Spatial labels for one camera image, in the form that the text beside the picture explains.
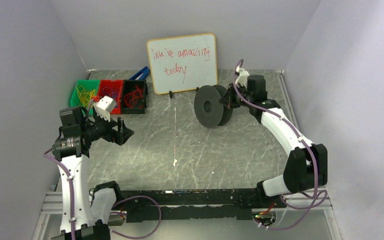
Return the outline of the black perforated cable spool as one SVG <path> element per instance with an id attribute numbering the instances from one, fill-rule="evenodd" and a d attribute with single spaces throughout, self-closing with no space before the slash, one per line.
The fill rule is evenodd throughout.
<path id="1" fill-rule="evenodd" d="M 194 97 L 194 113 L 201 125 L 206 128 L 216 128 L 226 125 L 233 110 L 220 103 L 228 90 L 222 85 L 204 85 L 200 87 Z"/>

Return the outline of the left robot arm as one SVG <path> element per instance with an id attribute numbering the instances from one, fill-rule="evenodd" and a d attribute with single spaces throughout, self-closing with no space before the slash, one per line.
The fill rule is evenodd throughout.
<path id="1" fill-rule="evenodd" d="M 105 119 L 93 110 L 75 106 L 60 110 L 61 127 L 50 158 L 59 169 L 62 188 L 62 220 L 56 240 L 109 240 L 109 215 L 113 204 L 120 200 L 121 190 L 115 181 L 94 188 L 90 201 L 87 184 L 92 142 L 103 139 L 119 146 L 133 136 L 121 117 Z"/>

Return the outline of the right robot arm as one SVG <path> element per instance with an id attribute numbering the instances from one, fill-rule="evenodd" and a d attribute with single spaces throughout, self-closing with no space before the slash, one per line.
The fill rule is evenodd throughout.
<path id="1" fill-rule="evenodd" d="M 256 191 L 264 200 L 291 194 L 304 194 L 315 201 L 327 198 L 319 191 L 328 181 L 328 151 L 305 137 L 286 117 L 281 106 L 268 98 L 266 80 L 262 75 L 236 75 L 220 103 L 229 110 L 248 107 L 249 113 L 266 127 L 288 154 L 283 173 L 257 183 Z"/>

